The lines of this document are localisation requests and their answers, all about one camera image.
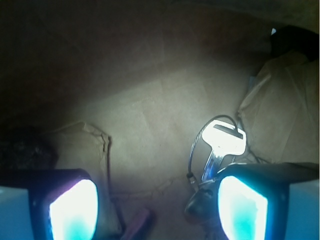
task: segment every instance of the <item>crumpled paper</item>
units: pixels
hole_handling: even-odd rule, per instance
[[[319,60],[268,61],[239,107],[248,145],[270,163],[319,163]]]
[[[58,154],[56,169],[84,169],[96,184],[99,210],[95,238],[119,235],[122,228],[108,189],[108,135],[86,122],[78,122],[43,136]]]

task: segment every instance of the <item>bright led light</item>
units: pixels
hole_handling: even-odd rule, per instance
[[[222,179],[218,209],[222,228],[230,240],[265,239],[268,200],[236,177]]]
[[[98,192],[90,180],[81,180],[50,204],[54,240],[89,240],[96,230]]]

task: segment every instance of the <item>black object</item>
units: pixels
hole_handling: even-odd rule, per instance
[[[49,228],[49,207],[80,180],[91,180],[83,169],[0,170],[0,186],[27,189],[33,236],[53,239]]]
[[[33,127],[11,130],[0,141],[0,169],[53,169],[58,155]]]
[[[219,182],[206,182],[200,185],[187,203],[184,215],[193,224],[203,224],[210,219],[218,218],[218,187]]]
[[[289,25],[277,29],[270,41],[273,57],[296,50],[305,54],[311,62],[319,58],[319,35],[312,31]]]

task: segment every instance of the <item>white surface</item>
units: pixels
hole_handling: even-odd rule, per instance
[[[215,155],[225,156],[228,154],[242,155],[246,150],[247,136],[246,133],[238,128],[238,132],[243,135],[243,139],[232,136],[223,132],[215,125],[221,125],[229,129],[235,129],[232,124],[224,121],[214,120],[203,131],[202,139],[211,146]]]
[[[33,240],[28,190],[0,186],[0,240]]]
[[[98,218],[97,187],[81,180],[50,204],[54,240],[90,240]]]
[[[319,179],[290,185],[285,239],[319,239]]]
[[[230,240],[265,239],[268,200],[236,177],[227,176],[221,181],[218,209]]]

